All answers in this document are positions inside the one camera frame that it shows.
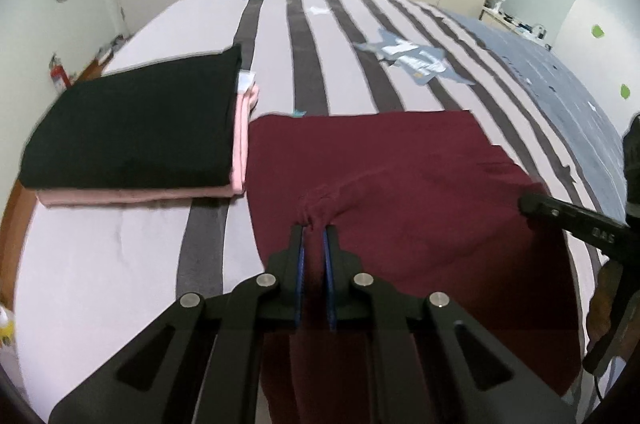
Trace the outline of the person right hand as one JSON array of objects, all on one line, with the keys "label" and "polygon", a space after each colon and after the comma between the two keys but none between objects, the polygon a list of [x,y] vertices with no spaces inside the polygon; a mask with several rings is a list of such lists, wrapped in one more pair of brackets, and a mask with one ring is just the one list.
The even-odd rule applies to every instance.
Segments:
[{"label": "person right hand", "polygon": [[586,319],[588,349],[593,348],[611,328],[614,296],[622,277],[622,267],[610,259],[599,270],[596,289],[589,303]]}]

